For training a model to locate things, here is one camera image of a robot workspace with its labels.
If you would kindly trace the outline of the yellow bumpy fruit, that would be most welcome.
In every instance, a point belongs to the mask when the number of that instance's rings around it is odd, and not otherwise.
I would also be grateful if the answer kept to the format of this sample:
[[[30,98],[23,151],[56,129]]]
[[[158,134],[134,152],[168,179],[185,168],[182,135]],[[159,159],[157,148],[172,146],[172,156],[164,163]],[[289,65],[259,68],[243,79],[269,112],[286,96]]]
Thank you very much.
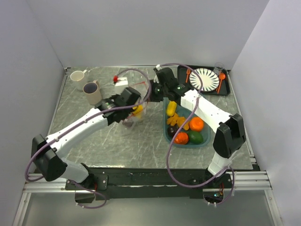
[[[142,114],[143,114],[143,105],[138,105],[133,107],[133,112],[132,112],[133,117],[140,119]]]

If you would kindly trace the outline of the clear zip top bag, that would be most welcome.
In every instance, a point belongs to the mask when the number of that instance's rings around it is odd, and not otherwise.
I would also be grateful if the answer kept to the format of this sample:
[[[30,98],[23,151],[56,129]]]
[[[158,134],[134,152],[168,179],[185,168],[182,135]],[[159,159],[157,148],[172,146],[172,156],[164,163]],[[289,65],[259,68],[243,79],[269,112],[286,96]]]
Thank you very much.
[[[136,89],[136,90],[141,94],[141,97],[140,97],[140,98],[137,100],[137,102],[136,102],[136,104],[138,104],[138,103],[141,102],[141,101],[143,100],[143,98],[146,96],[147,91],[148,91],[148,88],[149,88],[149,85],[146,84],[146,82],[143,81],[143,82],[135,83],[135,84],[131,85],[130,87]],[[145,101],[145,102],[142,103],[142,105],[143,105],[143,114],[142,114],[141,118],[138,119],[138,118],[136,118],[136,117],[133,117],[133,116],[132,116],[132,113],[130,113],[130,115],[129,115],[126,119],[131,119],[131,120],[134,122],[134,125],[133,125],[132,128],[127,129],[127,128],[125,128],[125,127],[122,125],[122,123],[121,123],[121,126],[122,126],[123,129],[125,129],[126,131],[129,131],[130,129],[133,129],[134,126],[136,126],[138,123],[140,123],[140,122],[143,121],[143,119],[144,119],[144,117],[145,117],[145,115],[146,115],[146,110],[147,110],[148,102]]]

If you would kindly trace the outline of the red grape bunch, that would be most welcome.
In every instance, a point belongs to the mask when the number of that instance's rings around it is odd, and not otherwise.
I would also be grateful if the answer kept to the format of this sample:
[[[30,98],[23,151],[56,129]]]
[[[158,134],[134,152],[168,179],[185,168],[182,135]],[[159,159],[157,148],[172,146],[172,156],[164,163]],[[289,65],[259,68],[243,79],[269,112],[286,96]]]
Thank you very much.
[[[122,125],[123,125],[125,128],[129,129],[129,128],[132,128],[132,127],[133,127],[134,122],[133,122],[131,119],[126,119],[126,120],[122,121]]]

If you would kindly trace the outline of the orange tangerine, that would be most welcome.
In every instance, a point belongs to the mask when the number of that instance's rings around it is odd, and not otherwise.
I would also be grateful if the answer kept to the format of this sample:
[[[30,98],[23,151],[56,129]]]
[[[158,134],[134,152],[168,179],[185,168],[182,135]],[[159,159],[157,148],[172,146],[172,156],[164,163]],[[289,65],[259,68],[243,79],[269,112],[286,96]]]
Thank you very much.
[[[189,122],[189,127],[192,131],[200,132],[204,126],[204,121],[199,117],[193,117]]]

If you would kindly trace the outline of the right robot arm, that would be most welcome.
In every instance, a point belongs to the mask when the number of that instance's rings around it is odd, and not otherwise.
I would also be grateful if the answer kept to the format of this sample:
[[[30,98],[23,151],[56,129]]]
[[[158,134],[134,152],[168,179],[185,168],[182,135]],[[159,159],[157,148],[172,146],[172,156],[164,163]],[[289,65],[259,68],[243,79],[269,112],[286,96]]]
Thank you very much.
[[[215,133],[215,153],[207,169],[209,173],[206,175],[206,182],[210,187],[217,187],[222,182],[222,173],[230,165],[233,154],[246,141],[243,117],[238,113],[231,115],[223,111],[201,96],[197,90],[180,84],[171,68],[157,65],[154,71],[156,77],[151,81],[150,101],[175,101],[201,118]]]

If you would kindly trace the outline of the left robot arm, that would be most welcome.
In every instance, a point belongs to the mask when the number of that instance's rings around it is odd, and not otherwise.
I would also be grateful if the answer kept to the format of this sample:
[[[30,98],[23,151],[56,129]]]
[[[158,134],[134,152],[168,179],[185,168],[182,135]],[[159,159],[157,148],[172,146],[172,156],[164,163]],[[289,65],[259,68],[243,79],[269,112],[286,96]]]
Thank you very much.
[[[134,88],[125,88],[121,94],[103,99],[84,116],[57,133],[47,138],[36,136],[33,147],[38,148],[34,154],[34,164],[46,181],[66,178],[88,189],[94,178],[82,163],[66,160],[69,151],[80,141],[114,122],[126,119],[133,111],[134,105],[141,99],[141,94]]]

